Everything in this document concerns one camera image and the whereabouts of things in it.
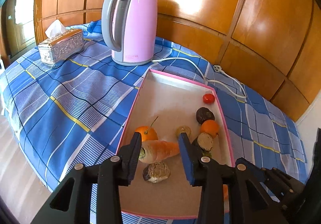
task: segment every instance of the tray rim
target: tray rim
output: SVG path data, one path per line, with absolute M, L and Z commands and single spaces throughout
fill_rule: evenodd
M 126 122 L 124 124 L 123 132 L 122 132 L 122 135 L 120 137 L 120 140 L 119 140 L 119 143 L 118 143 L 118 146 L 117 146 L 116 154 L 118 153 L 119 148 L 122 146 L 122 141 L 123 141 L 123 138 L 124 138 L 124 133 L 125 133 L 125 129 L 127 127 L 128 119 L 131 116 L 132 110 L 133 110 L 133 108 L 134 108 L 134 106 L 135 106 L 135 104 L 137 102 L 137 99 L 139 97 L 139 93 L 140 93 L 140 91 L 141 91 L 141 89 L 142 89 L 142 87 L 144 85 L 145 78 L 147 77 L 148 73 L 155 73 L 155 74 L 159 74 L 159 75 L 175 78 L 175 79 L 178 79 L 178 80 L 182 80 L 182 81 L 194 84 L 194 85 L 198 85 L 198 86 L 207 88 L 208 90 L 212 91 L 212 94 L 214 95 L 215 100 L 217 102 L 220 115 L 222 117 L 224 131 L 225 131 L 225 134 L 226 134 L 226 139 L 227 139 L 227 143 L 228 143 L 228 147 L 229 147 L 231 166 L 235 167 L 235 161 L 234 161 L 234 155 L 233 155 L 233 151 L 232 151 L 232 144 L 231 144 L 231 140 L 230 140 L 230 135 L 229 135 L 229 132 L 228 132 L 228 129 L 227 129 L 227 125 L 226 125 L 225 117 L 224 117 L 224 114 L 223 114 L 223 110 L 222 110 L 222 107 L 220 105 L 220 102 L 219 102 L 219 99 L 218 99 L 218 96 L 216 94 L 215 89 L 213 87 L 205 85 L 204 83 L 196 82 L 196 81 L 184 78 L 184 77 L 180 77 L 180 76 L 177 76 L 177 75 L 169 74 L 169 73 L 158 71 L 158 70 L 151 69 L 151 68 L 148 69 L 145 72 L 144 78 L 142 80 L 142 83 L 141 83 L 141 85 L 139 87 L 139 90 L 138 90 L 136 96 L 135 96 L 135 99 L 133 101 L 132 107 L 131 107 L 131 109 L 129 111 L 128 117 L 127 117 Z M 161 219 L 161 220 L 167 220 L 167 219 L 171 219 L 171 220 L 186 220 L 186 219 L 195 219 L 195 218 L 197 218 L 197 216 L 195 216 L 195 215 L 181 216 L 181 217 L 169 217 L 169 216 L 160 216 L 160 215 L 145 215 L 145 214 L 140 214 L 140 213 L 137 213 L 137 212 L 130 212 L 130 211 L 124 211 L 124 210 L 122 210 L 122 212 L 126 213 L 126 214 L 131 214 L 131 215 L 143 217 L 143 218 L 152 218 L 152 219 Z
M 145 78 L 146 78 L 146 75 L 147 73 L 155 73 L 155 74 L 160 74 L 160 75 L 164 75 L 164 76 L 167 76 L 167 77 L 172 77 L 172 78 L 176 78 L 176 79 L 179 79 L 179 80 L 182 80 L 182 81 L 185 81 L 185 82 L 188 82 L 188 83 L 191 83 L 191 84 L 194 84 L 194 85 L 198 85 L 198 86 L 201 86 L 201 87 L 204 87 L 204 88 L 207 88 L 208 90 L 211 90 L 212 91 L 212 94 L 214 95 L 215 97 L 215 100 L 217 102 L 217 105 L 219 107 L 219 112 L 220 112 L 220 115 L 222 117 L 222 120 L 223 120 L 223 125 L 224 125 L 224 131 L 225 131 L 225 134 L 226 134 L 226 139 L 227 139 L 227 143 L 228 143 L 228 146 L 229 146 L 229 152 L 230 152 L 230 159 L 231 159 L 231 165 L 232 167 L 235 167 L 235 161 L 234 161 L 234 155 L 233 155 L 233 150 L 232 150 L 232 144 L 231 144 L 231 139 L 230 139 L 230 135 L 229 135 L 229 132 L 228 132 L 228 129 L 227 129 L 227 125 L 226 125 L 226 121 L 225 121 L 225 117 L 224 117 L 224 114 L 223 114 L 223 110 L 222 110 L 222 107 L 220 105 L 220 102 L 219 102 L 219 99 L 217 97 L 217 94 L 216 94 L 216 91 L 213 87 L 210 87 L 208 85 L 205 85 L 203 83 L 200 83 L 200 82 L 196 82 L 196 81 L 193 81 L 193 80 L 190 80 L 188 78 L 184 78 L 184 77 L 180 77 L 180 76 L 177 76 L 177 75 L 173 75 L 173 74 L 169 74 L 169 73 L 166 73 L 166 72 L 162 72 L 162 71 L 158 71 L 158 70 L 155 70 L 155 69 L 148 69 L 145 73 L 145 76 L 142 80 L 142 83 L 141 83 L 141 86 L 139 87 L 139 90 L 135 96 L 135 99 L 134 99 L 134 102 L 132 104 L 132 107 L 129 111 L 129 114 L 128 114 L 128 117 L 126 119 L 126 123 L 124 124 L 124 128 L 123 128 L 123 132 L 122 132 L 122 135 L 120 137 L 120 140 L 119 140 L 119 143 L 118 143 L 118 146 L 117 146 L 117 150 L 116 150 L 116 154 L 118 153 L 118 150 L 120 148 L 120 145 L 121 145 L 121 142 L 122 142 L 122 139 L 123 139 L 123 136 L 124 136 L 124 132 L 125 132 L 125 129 L 126 129 L 126 126 L 127 126 L 127 123 L 128 123 L 128 118 L 131 116 L 131 113 L 132 113 L 132 110 L 133 110 L 133 107 L 134 105 L 136 104 L 137 102 L 137 98 L 139 96 L 139 92 L 145 82 Z

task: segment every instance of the tissue box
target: tissue box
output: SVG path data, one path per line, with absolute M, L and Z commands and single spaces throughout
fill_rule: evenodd
M 38 45 L 38 48 L 41 61 L 56 68 L 72 54 L 80 52 L 83 46 L 83 31 L 72 28 L 61 35 L 44 40 Z

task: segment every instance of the kettle label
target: kettle label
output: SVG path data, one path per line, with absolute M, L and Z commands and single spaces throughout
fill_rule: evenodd
M 127 59 L 136 59 L 138 58 L 138 55 L 125 55 Z

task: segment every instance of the white wall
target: white wall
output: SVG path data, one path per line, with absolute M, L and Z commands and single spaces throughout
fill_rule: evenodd
M 312 168 L 312 155 L 317 137 L 317 129 L 321 128 L 321 91 L 296 122 L 296 125 L 307 155 L 307 173 L 309 174 Z

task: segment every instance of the orange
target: orange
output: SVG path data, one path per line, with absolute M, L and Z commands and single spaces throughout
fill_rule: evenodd
M 207 133 L 215 138 L 219 132 L 219 125 L 214 120 L 206 120 L 204 123 L 202 123 L 200 132 Z
M 229 197 L 229 189 L 226 184 L 223 184 L 223 197 L 224 200 L 227 200 Z
M 147 140 L 158 140 L 157 133 L 153 127 L 140 126 L 135 130 L 135 132 L 142 135 L 142 142 Z

